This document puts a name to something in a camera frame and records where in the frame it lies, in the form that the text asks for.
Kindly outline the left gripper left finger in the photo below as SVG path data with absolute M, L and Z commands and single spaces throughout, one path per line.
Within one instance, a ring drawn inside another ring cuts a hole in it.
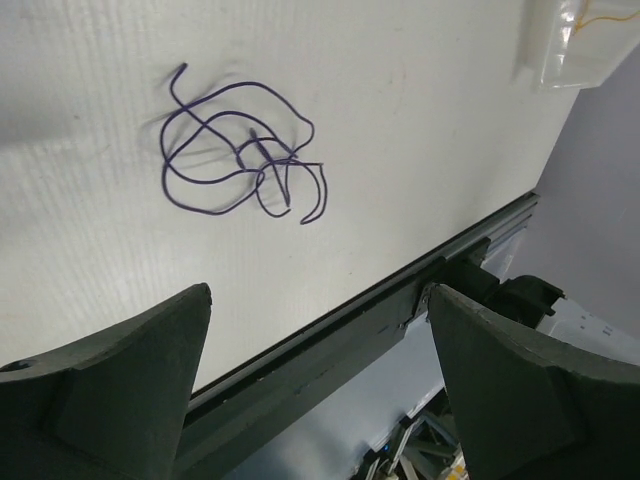
M 167 479 L 207 335 L 211 290 L 1 369 L 4 479 Z

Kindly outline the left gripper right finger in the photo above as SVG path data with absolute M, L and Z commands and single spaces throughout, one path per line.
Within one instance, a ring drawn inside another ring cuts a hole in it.
M 437 285 L 428 317 L 472 479 L 636 479 L 639 368 Z

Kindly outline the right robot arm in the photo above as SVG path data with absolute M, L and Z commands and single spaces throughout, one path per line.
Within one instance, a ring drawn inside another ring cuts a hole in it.
M 582 350 L 639 364 L 639 341 L 591 314 L 558 287 L 532 275 L 505 281 L 456 261 L 441 282 L 490 310 Z

